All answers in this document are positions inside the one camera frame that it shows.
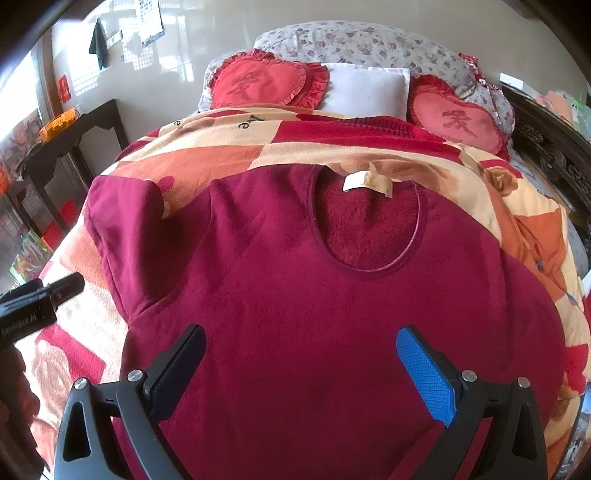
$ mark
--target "calendar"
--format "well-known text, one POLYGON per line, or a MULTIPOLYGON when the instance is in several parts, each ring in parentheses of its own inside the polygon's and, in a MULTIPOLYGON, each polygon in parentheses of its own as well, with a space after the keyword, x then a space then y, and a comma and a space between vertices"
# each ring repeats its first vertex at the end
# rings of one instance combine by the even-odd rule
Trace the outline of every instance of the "calendar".
POLYGON ((158 0, 135 0, 135 13, 142 46, 145 47, 164 35, 158 0))

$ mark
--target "bedspread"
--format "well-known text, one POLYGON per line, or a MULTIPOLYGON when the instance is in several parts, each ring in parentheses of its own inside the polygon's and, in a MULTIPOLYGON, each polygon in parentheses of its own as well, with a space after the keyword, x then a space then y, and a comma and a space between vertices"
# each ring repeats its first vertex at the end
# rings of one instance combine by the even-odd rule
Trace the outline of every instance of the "bedspread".
MULTIPOLYGON (((394 180, 414 180, 455 202, 525 265, 554 301, 567 353, 563 385, 545 439, 547 446, 558 442, 573 424, 579 394, 591 372, 589 327, 565 211, 500 158, 450 142, 437 148, 425 142, 430 146, 422 147, 420 140, 429 140, 430 134, 419 130, 412 130, 419 141, 405 148, 398 139, 394 148, 392 128, 415 127, 392 126, 388 118, 343 119, 292 107, 220 109, 141 138, 104 174, 155 182, 163 193, 164 215, 188 204, 211 179, 282 163, 326 164, 341 174, 374 170, 394 180), (309 128, 290 128, 295 121, 308 122, 309 128), (350 125, 351 135, 331 137, 330 125, 335 122, 350 125), (364 129, 373 134, 363 135, 364 129)), ((44 281, 72 271, 84 275, 86 288, 60 308, 56 325, 40 333, 33 358, 42 403, 33 432, 50 461, 72 382, 82 376, 93 383, 118 380, 127 331, 82 217, 46 267, 44 281)))

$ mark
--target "blue gripper pad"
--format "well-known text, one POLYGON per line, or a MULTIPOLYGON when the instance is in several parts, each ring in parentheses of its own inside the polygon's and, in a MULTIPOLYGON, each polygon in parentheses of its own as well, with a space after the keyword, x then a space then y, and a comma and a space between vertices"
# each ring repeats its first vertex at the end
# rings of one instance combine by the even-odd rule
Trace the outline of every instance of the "blue gripper pad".
POLYGON ((409 328, 398 331, 396 350, 433 419, 448 427, 456 414, 452 386, 409 328))

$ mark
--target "towel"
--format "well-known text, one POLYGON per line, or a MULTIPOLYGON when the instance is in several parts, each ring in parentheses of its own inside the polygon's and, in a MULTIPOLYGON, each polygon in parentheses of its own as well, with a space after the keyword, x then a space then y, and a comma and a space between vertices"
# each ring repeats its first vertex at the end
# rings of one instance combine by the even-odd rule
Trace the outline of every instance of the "towel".
POLYGON ((90 41, 90 47, 88 53, 96 55, 99 59, 99 68, 102 70, 105 66, 105 60, 107 58, 107 42, 103 29, 100 26, 100 22, 97 20, 95 24, 95 30, 92 33, 92 40, 90 41))

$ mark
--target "white wall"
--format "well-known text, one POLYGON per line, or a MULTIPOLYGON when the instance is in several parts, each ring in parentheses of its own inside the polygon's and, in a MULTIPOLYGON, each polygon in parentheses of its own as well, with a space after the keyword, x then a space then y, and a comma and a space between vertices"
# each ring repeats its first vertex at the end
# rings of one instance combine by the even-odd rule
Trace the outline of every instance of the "white wall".
MULTIPOLYGON (((84 22, 53 29, 56 78, 64 73, 72 100, 90 110, 117 98, 131 140, 197 108, 208 62, 251 47, 261 33, 311 20, 360 20, 404 28, 480 58, 491 80, 500 72, 541 93, 562 89, 584 98, 587 82, 554 34, 526 20, 502 0, 161 0, 165 35, 146 49, 135 34, 132 0, 108 0, 84 22), (124 31, 109 49, 111 66, 99 72, 88 54, 97 15, 107 36, 124 31)), ((80 145, 98 173, 119 152, 113 132, 92 131, 80 145)))

